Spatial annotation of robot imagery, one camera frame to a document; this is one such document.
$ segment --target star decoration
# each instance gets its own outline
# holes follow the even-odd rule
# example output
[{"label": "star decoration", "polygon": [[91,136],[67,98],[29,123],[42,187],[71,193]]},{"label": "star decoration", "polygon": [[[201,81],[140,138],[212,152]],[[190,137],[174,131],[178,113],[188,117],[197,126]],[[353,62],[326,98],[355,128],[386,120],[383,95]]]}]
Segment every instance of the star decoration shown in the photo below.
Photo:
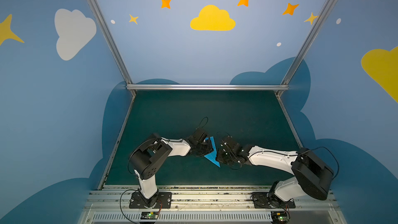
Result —
[{"label": "star decoration", "polygon": [[11,18],[12,15],[10,14],[2,23],[0,23],[0,45],[6,39],[14,39],[18,42],[23,42],[21,38],[11,31]]},{"label": "star decoration", "polygon": [[317,18],[318,16],[314,16],[313,12],[311,12],[311,17],[308,18],[306,21],[304,22],[310,22],[312,25],[312,22],[315,20],[315,18]]},{"label": "star decoration", "polygon": [[162,0],[162,8],[167,7],[170,9],[170,1],[171,0]]},{"label": "star decoration", "polygon": [[131,17],[131,20],[129,22],[135,22],[137,24],[138,17],[132,17],[131,15],[130,15],[130,17]]},{"label": "star decoration", "polygon": [[245,5],[246,7],[248,7],[249,6],[249,0],[240,0],[239,3],[238,3],[238,6],[239,5]]},{"label": "star decoration", "polygon": [[297,6],[299,6],[299,5],[291,5],[290,3],[287,3],[287,9],[282,15],[290,14],[293,16],[293,13],[295,12],[295,9]]}]

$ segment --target yellow cloud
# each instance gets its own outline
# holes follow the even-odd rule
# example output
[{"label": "yellow cloud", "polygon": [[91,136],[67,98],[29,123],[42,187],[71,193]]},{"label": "yellow cloud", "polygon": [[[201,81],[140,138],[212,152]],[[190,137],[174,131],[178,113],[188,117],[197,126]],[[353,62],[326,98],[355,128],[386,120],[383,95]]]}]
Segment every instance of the yellow cloud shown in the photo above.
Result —
[{"label": "yellow cloud", "polygon": [[371,50],[361,63],[365,72],[398,102],[398,47],[391,51]]},{"label": "yellow cloud", "polygon": [[199,17],[191,21],[194,30],[231,30],[234,27],[235,21],[229,18],[228,12],[215,5],[205,6],[199,12]]}]

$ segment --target folded blue paper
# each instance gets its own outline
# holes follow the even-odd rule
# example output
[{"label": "folded blue paper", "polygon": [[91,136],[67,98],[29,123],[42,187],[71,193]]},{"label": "folded blue paper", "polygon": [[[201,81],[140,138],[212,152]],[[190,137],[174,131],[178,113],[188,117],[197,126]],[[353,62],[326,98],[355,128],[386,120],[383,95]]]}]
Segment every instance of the folded blue paper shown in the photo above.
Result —
[{"label": "folded blue paper", "polygon": [[216,161],[217,150],[216,150],[216,144],[214,142],[214,137],[210,137],[210,140],[211,140],[211,145],[213,146],[213,151],[211,153],[207,154],[205,157],[208,160],[210,160],[213,164],[220,167],[220,163]]}]

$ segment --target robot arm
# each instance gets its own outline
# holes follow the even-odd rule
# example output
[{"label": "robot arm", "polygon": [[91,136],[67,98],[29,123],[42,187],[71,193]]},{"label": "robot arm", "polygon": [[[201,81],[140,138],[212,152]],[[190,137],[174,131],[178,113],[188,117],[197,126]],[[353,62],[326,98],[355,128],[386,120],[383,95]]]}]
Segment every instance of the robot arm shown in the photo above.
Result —
[{"label": "robot arm", "polygon": [[153,207],[158,198],[155,174],[167,157],[194,154],[205,156],[213,151],[208,133],[198,128],[186,139],[167,139],[154,133],[131,155],[129,163],[134,168],[140,184],[139,195],[147,208]]},{"label": "robot arm", "polygon": [[250,145],[242,147],[230,136],[223,138],[216,160],[228,165],[268,166],[294,175],[288,180],[274,182],[267,195],[269,208],[303,195],[326,200],[334,175],[333,170],[307,148],[286,152]]}]

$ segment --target white cloud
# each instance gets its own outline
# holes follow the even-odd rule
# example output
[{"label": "white cloud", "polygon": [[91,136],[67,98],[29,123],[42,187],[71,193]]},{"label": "white cloud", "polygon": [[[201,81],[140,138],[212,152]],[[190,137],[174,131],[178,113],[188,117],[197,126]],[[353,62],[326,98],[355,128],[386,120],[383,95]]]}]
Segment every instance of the white cloud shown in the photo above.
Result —
[{"label": "white cloud", "polygon": [[62,60],[72,59],[96,34],[94,20],[79,10],[59,9],[55,13],[55,29],[59,35],[57,52]]}]

